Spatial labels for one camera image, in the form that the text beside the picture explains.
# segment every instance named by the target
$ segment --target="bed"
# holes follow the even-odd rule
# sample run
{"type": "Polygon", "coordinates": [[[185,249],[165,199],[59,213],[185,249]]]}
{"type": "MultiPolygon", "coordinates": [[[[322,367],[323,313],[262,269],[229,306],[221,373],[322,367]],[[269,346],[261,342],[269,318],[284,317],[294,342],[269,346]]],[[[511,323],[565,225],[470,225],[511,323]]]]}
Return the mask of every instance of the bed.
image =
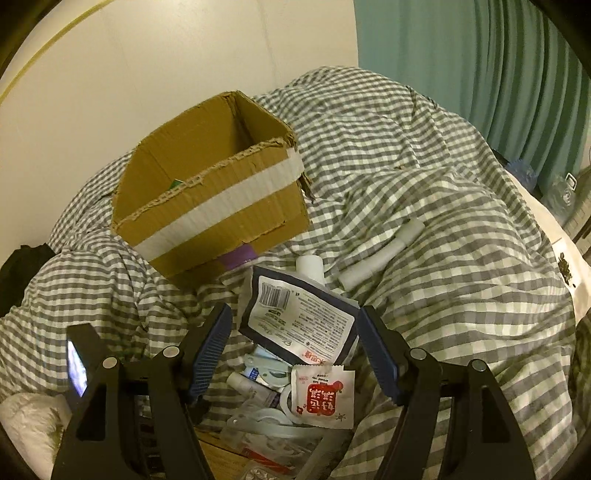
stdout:
{"type": "MultiPolygon", "coordinates": [[[[256,100],[298,136],[315,202],[308,232],[258,261],[293,270],[324,259],[327,285],[374,306],[386,326],[439,361],[491,367],[528,445],[538,479],[550,479],[589,423],[590,319],[576,321],[548,236],[480,133],[412,88],[356,68],[323,67],[256,100]],[[426,229],[379,275],[352,291],[340,271],[376,251],[402,221],[426,229]]],[[[129,154],[92,177],[57,222],[50,260],[21,307],[0,322],[0,401],[67,387],[67,325],[90,322],[113,353],[153,356],[178,343],[216,302],[236,310],[244,268],[182,292],[110,232],[111,197],[129,154]]],[[[206,399],[200,429],[220,430],[243,398],[227,387],[252,343],[235,329],[206,399]]],[[[362,350],[353,364],[366,405],[331,478],[371,479],[400,416],[362,350]]],[[[442,401],[425,478],[437,477],[442,401]]]]}

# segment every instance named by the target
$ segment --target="lit screen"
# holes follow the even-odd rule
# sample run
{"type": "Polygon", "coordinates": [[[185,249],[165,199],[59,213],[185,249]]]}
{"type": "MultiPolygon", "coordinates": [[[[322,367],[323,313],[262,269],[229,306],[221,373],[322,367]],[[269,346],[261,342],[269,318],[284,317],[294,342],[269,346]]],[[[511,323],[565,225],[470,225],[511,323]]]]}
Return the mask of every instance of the lit screen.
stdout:
{"type": "Polygon", "coordinates": [[[88,379],[86,377],[86,368],[82,365],[82,360],[74,348],[74,344],[68,340],[68,376],[70,381],[74,385],[74,388],[78,392],[78,395],[82,396],[88,385],[88,379]]]}

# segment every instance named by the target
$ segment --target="purple tape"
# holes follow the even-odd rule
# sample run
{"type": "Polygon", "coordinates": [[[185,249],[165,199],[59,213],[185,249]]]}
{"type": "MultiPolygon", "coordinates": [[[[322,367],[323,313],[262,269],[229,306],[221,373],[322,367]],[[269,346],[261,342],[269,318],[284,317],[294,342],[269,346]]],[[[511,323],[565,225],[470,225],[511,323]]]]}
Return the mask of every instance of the purple tape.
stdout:
{"type": "Polygon", "coordinates": [[[258,255],[251,247],[251,244],[242,244],[237,249],[228,252],[227,254],[223,254],[217,259],[222,263],[226,270],[231,270],[233,268],[242,265],[250,260],[255,260],[258,258],[258,255]]]}

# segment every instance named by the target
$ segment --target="teal curtain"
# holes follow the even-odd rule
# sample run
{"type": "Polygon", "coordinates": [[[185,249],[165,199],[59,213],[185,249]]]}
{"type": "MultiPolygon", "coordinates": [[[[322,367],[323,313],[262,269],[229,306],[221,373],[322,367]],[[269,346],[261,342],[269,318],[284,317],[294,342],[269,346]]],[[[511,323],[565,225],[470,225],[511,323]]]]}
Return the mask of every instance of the teal curtain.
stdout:
{"type": "Polygon", "coordinates": [[[466,118],[543,192],[578,172],[589,77],[529,0],[355,0],[355,16],[361,67],[466,118]]]}

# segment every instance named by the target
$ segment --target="barcode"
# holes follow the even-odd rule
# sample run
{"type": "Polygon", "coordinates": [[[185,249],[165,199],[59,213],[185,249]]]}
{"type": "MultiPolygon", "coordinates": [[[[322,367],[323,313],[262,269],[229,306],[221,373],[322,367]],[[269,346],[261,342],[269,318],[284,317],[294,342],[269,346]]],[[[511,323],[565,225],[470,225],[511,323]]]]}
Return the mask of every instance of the barcode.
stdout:
{"type": "Polygon", "coordinates": [[[275,288],[268,283],[263,283],[260,302],[265,307],[274,307],[276,309],[285,310],[287,302],[290,299],[290,293],[291,292],[286,288],[275,288]]]}

